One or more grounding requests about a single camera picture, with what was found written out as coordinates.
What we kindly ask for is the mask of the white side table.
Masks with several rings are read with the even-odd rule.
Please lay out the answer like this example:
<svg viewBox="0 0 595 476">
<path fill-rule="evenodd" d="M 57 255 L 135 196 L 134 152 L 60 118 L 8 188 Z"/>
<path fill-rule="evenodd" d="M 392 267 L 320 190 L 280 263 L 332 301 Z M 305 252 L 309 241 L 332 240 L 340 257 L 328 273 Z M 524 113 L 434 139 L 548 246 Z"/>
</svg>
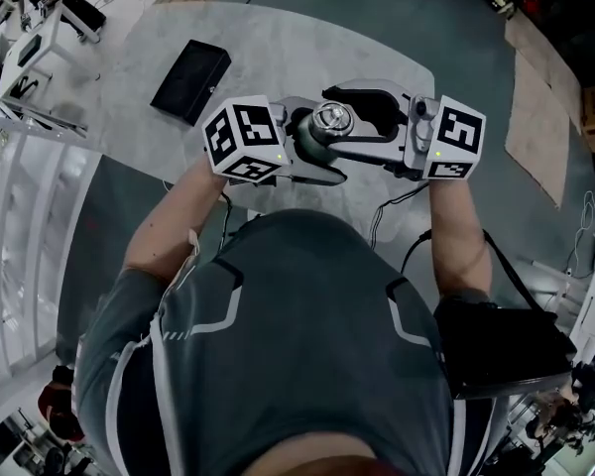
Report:
<svg viewBox="0 0 595 476">
<path fill-rule="evenodd" d="M 54 54 L 75 67 L 89 79 L 97 80 L 100 73 L 91 68 L 87 63 L 80 63 L 58 42 L 59 26 L 61 18 L 66 17 L 72 24 L 76 25 L 83 35 L 92 43 L 98 44 L 100 36 L 79 19 L 72 11 L 63 4 L 57 4 L 53 12 L 46 18 L 44 23 L 31 32 L 24 33 L 7 52 L 0 77 L 0 99 L 7 97 L 15 85 L 30 71 L 36 70 L 40 75 L 52 78 L 39 68 L 39 63 L 48 54 Z"/>
</svg>

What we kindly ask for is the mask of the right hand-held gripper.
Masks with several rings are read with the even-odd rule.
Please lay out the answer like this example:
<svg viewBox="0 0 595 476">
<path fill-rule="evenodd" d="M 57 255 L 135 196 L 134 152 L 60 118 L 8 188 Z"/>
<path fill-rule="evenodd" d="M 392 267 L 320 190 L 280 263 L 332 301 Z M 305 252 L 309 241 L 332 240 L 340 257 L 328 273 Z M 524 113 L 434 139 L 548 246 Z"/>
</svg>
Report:
<svg viewBox="0 0 595 476">
<path fill-rule="evenodd" d="M 386 171 L 409 180 L 468 179 L 481 159 L 486 117 L 451 97 L 411 101 L 398 84 L 366 78 L 321 95 L 351 110 L 352 130 L 327 145 L 340 158 L 388 163 Z"/>
</svg>

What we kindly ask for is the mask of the black rectangular box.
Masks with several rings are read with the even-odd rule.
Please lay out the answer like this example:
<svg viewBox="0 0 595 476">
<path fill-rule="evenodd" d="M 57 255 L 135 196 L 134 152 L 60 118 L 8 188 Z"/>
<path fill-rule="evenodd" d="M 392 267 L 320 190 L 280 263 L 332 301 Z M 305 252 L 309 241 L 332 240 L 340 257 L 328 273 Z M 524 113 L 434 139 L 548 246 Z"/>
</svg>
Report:
<svg viewBox="0 0 595 476">
<path fill-rule="evenodd" d="M 151 106 L 193 126 L 222 79 L 231 57 L 214 45 L 189 40 L 151 101 Z"/>
</svg>

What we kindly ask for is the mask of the brown cardboard sheet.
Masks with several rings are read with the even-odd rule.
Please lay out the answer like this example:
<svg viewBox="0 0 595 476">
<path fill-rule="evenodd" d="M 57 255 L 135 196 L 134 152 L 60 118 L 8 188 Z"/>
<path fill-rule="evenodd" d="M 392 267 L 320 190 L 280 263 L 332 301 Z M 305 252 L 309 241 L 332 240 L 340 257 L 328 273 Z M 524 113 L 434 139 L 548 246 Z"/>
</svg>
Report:
<svg viewBox="0 0 595 476">
<path fill-rule="evenodd" d="M 549 85 L 520 53 L 505 150 L 547 194 L 562 205 L 569 151 L 569 118 Z"/>
<path fill-rule="evenodd" d="M 581 86 L 561 55 L 522 11 L 506 22 L 505 39 L 550 87 L 580 133 Z"/>
</svg>

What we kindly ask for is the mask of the person's right forearm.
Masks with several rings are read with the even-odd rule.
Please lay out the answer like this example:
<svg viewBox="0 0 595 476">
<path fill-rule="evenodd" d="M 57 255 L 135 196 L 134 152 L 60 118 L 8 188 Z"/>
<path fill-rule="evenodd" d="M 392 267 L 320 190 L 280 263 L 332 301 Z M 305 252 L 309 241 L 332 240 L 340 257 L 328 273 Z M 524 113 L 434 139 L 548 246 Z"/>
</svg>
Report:
<svg viewBox="0 0 595 476">
<path fill-rule="evenodd" d="M 439 294 L 471 293 L 487 299 L 492 260 L 468 182 L 433 179 L 428 187 L 431 257 Z"/>
</svg>

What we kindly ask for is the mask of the black shoulder bag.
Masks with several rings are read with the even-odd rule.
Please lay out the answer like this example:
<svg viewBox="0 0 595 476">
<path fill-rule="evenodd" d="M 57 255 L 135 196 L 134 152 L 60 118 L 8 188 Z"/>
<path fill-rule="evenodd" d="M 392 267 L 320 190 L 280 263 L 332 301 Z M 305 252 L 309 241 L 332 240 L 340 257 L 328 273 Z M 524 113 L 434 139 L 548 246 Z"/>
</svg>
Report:
<svg viewBox="0 0 595 476">
<path fill-rule="evenodd" d="M 535 301 L 492 237 L 484 236 L 527 306 L 450 298 L 436 308 L 452 398 L 501 398 L 563 385 L 577 354 L 574 343 L 555 325 L 556 315 Z"/>
</svg>

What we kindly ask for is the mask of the white shelf rack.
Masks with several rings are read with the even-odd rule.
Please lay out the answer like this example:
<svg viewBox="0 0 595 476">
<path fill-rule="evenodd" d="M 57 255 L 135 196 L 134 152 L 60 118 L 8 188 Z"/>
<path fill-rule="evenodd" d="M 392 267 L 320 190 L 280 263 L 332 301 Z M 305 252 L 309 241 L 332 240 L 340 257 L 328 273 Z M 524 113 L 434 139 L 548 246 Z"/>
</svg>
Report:
<svg viewBox="0 0 595 476">
<path fill-rule="evenodd" d="M 0 98 L 0 384 L 55 347 L 71 241 L 100 159 L 86 125 Z"/>
</svg>

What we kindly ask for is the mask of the dark metal canister body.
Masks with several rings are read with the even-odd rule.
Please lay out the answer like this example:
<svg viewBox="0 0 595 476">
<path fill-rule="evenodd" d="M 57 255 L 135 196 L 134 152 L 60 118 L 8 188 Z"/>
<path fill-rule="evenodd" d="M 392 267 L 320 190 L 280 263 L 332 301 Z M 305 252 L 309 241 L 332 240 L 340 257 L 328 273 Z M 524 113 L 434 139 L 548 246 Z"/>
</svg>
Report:
<svg viewBox="0 0 595 476">
<path fill-rule="evenodd" d="M 336 154 L 319 143 L 311 133 L 312 115 L 305 116 L 298 124 L 294 138 L 297 146 L 305 154 L 305 160 L 311 163 L 330 165 L 337 160 Z"/>
</svg>

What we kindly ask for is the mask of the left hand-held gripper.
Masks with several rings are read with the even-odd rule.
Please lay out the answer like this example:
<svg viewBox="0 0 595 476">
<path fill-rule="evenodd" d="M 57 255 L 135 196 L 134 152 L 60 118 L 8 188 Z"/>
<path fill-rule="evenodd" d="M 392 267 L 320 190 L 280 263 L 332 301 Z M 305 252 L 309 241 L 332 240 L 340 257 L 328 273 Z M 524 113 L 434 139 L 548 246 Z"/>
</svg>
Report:
<svg viewBox="0 0 595 476">
<path fill-rule="evenodd" d="M 319 101 L 288 96 L 269 103 L 265 95 L 231 97 L 201 126 L 212 171 L 229 179 L 259 183 L 271 176 L 295 183 L 339 185 L 342 171 L 299 158 L 289 160 L 277 123 L 311 122 Z"/>
</svg>

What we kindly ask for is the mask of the person's grey shirt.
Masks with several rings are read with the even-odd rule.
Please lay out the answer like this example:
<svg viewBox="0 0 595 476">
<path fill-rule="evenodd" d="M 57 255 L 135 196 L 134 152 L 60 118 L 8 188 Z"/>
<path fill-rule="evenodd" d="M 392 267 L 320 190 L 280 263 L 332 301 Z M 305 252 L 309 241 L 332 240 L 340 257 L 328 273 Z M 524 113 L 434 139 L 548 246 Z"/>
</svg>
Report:
<svg viewBox="0 0 595 476">
<path fill-rule="evenodd" d="M 453 402 L 435 320 L 349 225 L 309 210 L 244 225 L 170 282 L 123 271 L 75 368 L 86 439 L 127 476 L 235 476 L 291 437 L 366 442 L 407 476 L 475 476 L 507 422 Z"/>
</svg>

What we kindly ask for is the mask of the person's left forearm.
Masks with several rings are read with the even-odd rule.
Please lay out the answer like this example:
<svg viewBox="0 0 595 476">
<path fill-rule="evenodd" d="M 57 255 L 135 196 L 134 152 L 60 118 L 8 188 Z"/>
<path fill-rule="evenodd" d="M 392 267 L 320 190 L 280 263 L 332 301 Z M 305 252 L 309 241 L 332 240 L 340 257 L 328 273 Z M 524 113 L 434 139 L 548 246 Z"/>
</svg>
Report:
<svg viewBox="0 0 595 476">
<path fill-rule="evenodd" d="M 201 233 L 225 186 L 226 178 L 215 174 L 203 155 L 140 224 L 123 267 L 171 282 L 192 253 L 190 235 Z"/>
</svg>

